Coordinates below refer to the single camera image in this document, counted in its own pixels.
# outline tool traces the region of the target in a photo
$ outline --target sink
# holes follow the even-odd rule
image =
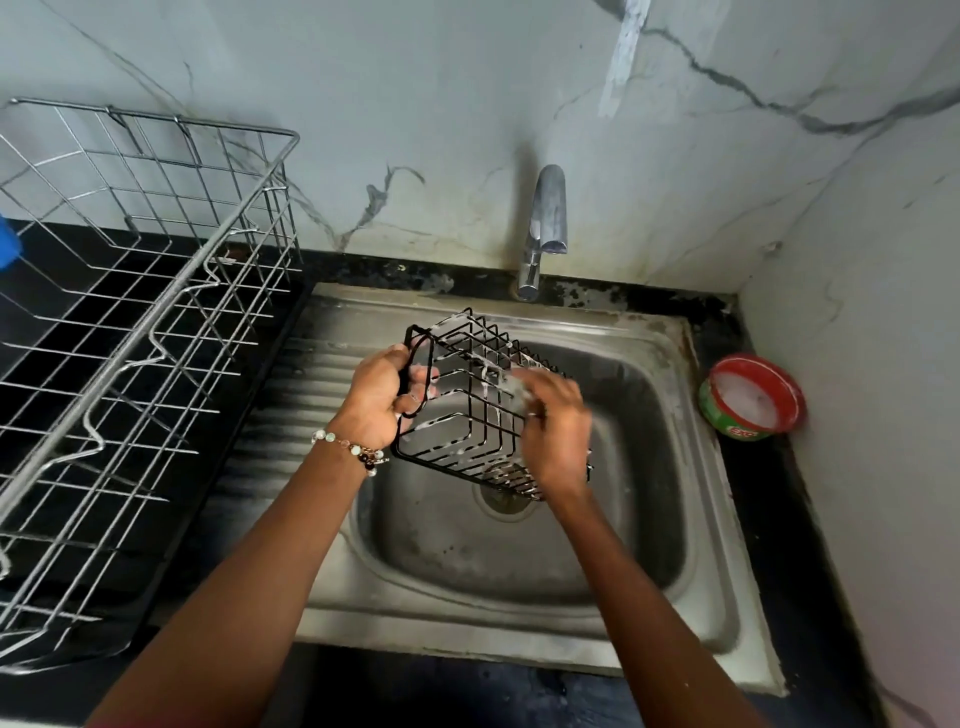
[[[402,341],[411,324],[468,306],[578,381],[593,411],[589,487],[613,528],[735,682],[781,693],[716,435],[694,404],[699,368],[686,321],[320,284],[211,502],[262,511],[364,356]],[[395,458],[364,481],[298,638],[619,671],[545,503]]]
[[[522,343],[580,384],[593,412],[589,487],[638,562],[669,587],[684,565],[683,504],[650,380],[584,349]],[[508,602],[592,604],[573,549],[541,502],[394,459],[367,481],[357,506],[372,554],[415,578]]]

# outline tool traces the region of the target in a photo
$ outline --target white wall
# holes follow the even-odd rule
[[[863,138],[799,114],[883,114],[958,21],[953,0],[654,0],[608,120],[619,23],[591,0],[14,0],[0,96],[295,129],[316,248],[342,242],[388,164],[417,169],[357,253],[514,265],[557,162],[571,244],[547,272],[732,292]]]
[[[958,82],[960,34],[910,92]],[[960,725],[958,273],[954,108],[865,145],[742,294],[806,394],[793,445],[876,677],[940,726]]]

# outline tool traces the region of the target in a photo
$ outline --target wire basket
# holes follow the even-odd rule
[[[481,485],[542,500],[520,453],[528,401],[510,377],[513,366],[557,372],[546,359],[512,339],[496,324],[466,308],[431,328],[407,329],[410,360],[400,391],[409,391],[411,366],[438,370],[436,395],[425,399],[405,432],[397,426],[395,457]]]
[[[295,133],[4,113],[0,670],[22,672],[129,643],[304,286]]]

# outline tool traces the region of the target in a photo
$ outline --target faucet spout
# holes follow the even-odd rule
[[[523,301],[534,301],[540,292],[542,254],[565,254],[566,242],[564,170],[556,164],[547,164],[537,177],[530,225],[516,277],[516,293]]]

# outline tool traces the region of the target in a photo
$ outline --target person's left hand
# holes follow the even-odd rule
[[[399,372],[410,357],[403,344],[371,354],[360,362],[353,373],[350,391],[340,411],[330,421],[327,430],[338,438],[350,440],[370,449],[384,449],[394,441],[396,420],[401,412],[410,414],[420,406],[427,384],[426,367],[410,367],[410,392],[396,395],[400,388]],[[439,374],[436,367],[433,377]],[[430,397],[437,394],[430,387]],[[411,420],[403,421],[403,428]]]

